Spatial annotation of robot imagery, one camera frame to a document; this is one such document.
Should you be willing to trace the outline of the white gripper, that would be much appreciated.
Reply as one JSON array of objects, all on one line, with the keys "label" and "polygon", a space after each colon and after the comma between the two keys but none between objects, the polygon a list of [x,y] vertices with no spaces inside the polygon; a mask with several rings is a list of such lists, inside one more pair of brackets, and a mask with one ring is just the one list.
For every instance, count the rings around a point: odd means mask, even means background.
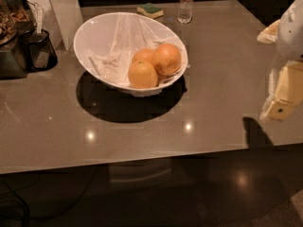
[{"label": "white gripper", "polygon": [[257,40],[276,42],[277,51],[289,60],[281,69],[272,69],[260,114],[262,121],[284,121],[303,101],[303,0],[294,0],[280,21],[264,28]]}]

